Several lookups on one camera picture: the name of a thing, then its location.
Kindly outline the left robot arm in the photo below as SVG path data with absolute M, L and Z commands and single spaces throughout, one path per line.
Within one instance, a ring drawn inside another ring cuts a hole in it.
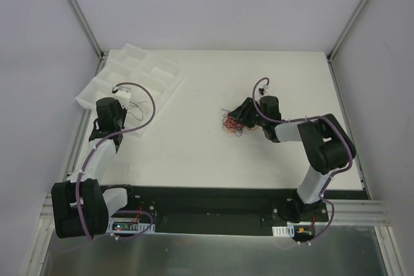
M 127 195 L 125 187 L 102 190 L 100 182 L 117 154 L 127 110 L 114 98 L 96 102 L 97 119 L 89 137 L 89 153 L 81 168 L 51 189 L 54 225 L 59 238 L 104 234 L 109 217 L 118 212 L 130 217 L 137 202 Z

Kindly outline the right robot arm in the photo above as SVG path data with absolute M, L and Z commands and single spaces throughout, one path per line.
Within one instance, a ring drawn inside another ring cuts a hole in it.
M 355 146 L 334 115 L 284 122 L 275 96 L 263 96 L 259 101 L 246 98 L 228 117 L 249 129 L 262 128 L 271 142 L 303 144 L 309 168 L 296 190 L 297 201 L 291 204 L 292 216 L 297 220 L 313 215 L 313 203 L 320 200 L 332 174 L 346 168 L 356 156 Z

